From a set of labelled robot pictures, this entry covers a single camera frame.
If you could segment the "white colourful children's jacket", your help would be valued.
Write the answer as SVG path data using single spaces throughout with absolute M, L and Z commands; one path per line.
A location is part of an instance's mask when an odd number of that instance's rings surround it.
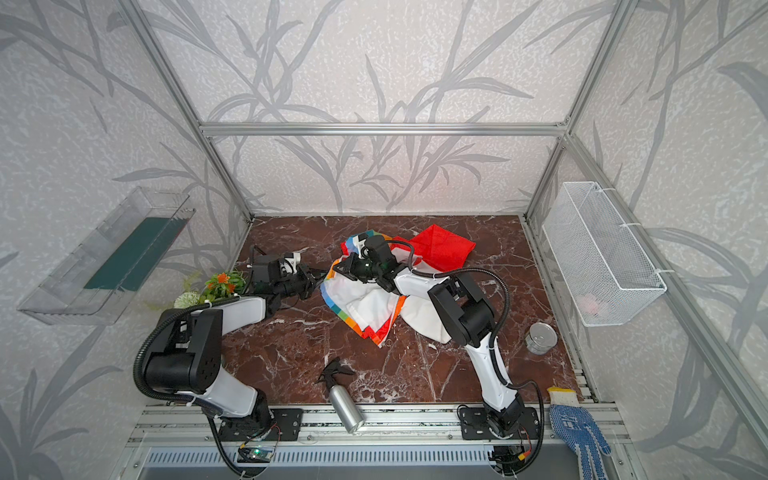
M 435 273 L 461 268 L 476 244 L 438 225 L 431 225 L 408 241 L 414 247 L 417 270 Z M 401 317 L 417 333 L 445 344 L 450 335 L 430 301 L 407 299 L 375 283 L 350 280 L 329 271 L 321 285 L 326 305 L 356 334 L 380 347 L 395 320 Z

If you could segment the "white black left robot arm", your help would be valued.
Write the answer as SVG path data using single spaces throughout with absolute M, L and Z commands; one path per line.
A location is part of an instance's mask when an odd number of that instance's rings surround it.
M 256 255 L 244 273 L 214 276 L 193 305 L 163 312 L 134 360 L 136 387 L 148 398 L 197 405 L 214 417 L 267 423 L 263 392 L 222 366 L 222 340 L 271 318 L 286 299 L 310 298 L 324 277 L 298 252 Z

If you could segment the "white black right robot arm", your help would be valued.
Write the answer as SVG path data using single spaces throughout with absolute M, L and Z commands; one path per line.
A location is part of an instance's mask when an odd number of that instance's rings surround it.
M 414 266 L 414 247 L 382 235 L 368 236 L 357 252 L 333 271 L 362 283 L 374 283 L 389 293 L 428 300 L 450 339 L 467 351 L 481 385 L 490 430 L 499 438 L 512 435 L 525 404 L 520 387 L 504 369 L 498 334 L 509 312 L 509 291 L 494 272 L 464 267 L 444 273 L 427 273 Z M 474 273 L 495 279 L 502 290 L 503 308 L 497 313 Z

